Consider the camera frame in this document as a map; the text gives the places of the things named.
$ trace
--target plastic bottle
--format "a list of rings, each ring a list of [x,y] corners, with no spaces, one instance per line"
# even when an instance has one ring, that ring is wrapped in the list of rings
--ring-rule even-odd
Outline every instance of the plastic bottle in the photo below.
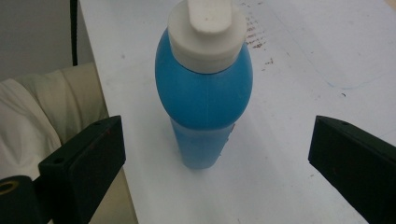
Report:
[[[185,0],[169,16],[156,84],[191,169],[216,162],[248,105],[253,76],[246,31],[245,16],[230,0]]]

